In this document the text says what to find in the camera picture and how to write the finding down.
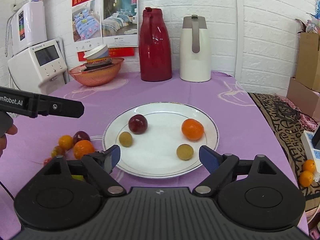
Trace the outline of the person left hand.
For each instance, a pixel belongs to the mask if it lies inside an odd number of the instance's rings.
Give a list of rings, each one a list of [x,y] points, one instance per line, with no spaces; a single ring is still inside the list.
[[[18,128],[15,125],[12,125],[6,133],[0,138],[0,157],[3,154],[3,151],[7,148],[7,135],[16,135],[18,132]]]

